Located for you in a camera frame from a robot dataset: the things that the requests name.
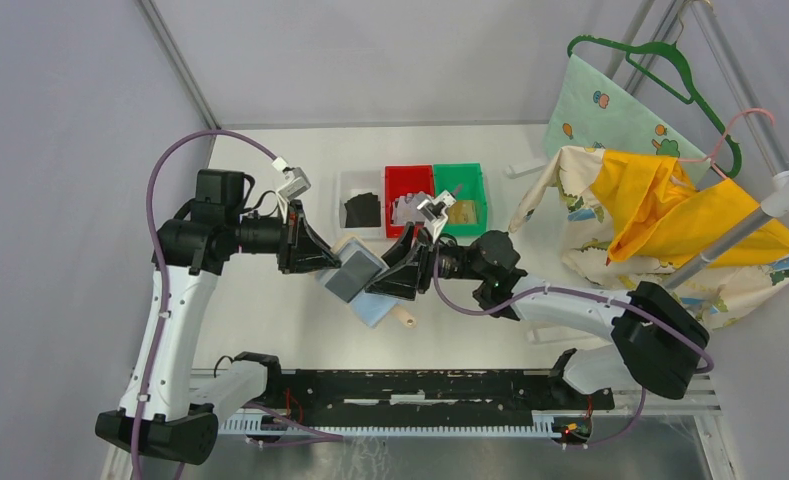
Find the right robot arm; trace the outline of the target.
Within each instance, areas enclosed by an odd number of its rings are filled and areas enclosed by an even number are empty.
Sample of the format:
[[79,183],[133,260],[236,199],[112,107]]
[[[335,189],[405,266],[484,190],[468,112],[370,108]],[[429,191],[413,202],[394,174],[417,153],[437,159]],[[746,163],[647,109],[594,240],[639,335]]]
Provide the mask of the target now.
[[439,298],[468,316],[548,322],[593,335],[604,346],[563,354],[547,382],[550,400],[572,408],[587,394],[639,386],[679,400],[692,378],[714,367],[708,330],[665,288],[642,281],[629,290],[572,288],[530,275],[506,232],[490,230],[468,245],[409,227],[383,256],[387,266],[366,292],[413,300],[444,280],[473,280],[475,306]]

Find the beige card holder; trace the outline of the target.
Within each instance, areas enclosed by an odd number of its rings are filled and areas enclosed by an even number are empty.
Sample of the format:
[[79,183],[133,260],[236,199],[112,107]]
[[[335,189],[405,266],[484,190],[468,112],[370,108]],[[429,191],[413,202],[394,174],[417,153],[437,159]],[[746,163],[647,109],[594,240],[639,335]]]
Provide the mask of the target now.
[[369,293],[371,281],[389,267],[367,242],[355,234],[342,236],[333,247],[341,266],[312,273],[316,283],[347,305],[368,328],[376,328],[391,317],[408,329],[418,325],[417,317],[395,297]]

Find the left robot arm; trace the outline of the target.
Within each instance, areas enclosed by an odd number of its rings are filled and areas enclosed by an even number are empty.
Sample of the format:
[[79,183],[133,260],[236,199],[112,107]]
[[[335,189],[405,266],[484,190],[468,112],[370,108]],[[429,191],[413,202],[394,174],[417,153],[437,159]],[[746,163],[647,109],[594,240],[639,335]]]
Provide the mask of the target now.
[[190,387],[205,311],[233,255],[273,255],[283,274],[341,265],[308,224],[301,201],[274,216],[252,213],[246,202],[253,183],[242,172],[199,171],[194,197],[153,234],[153,303],[139,357],[119,406],[95,424],[98,437],[137,458],[200,465],[237,410],[251,400],[272,407],[283,397],[279,359],[250,352],[204,386]]

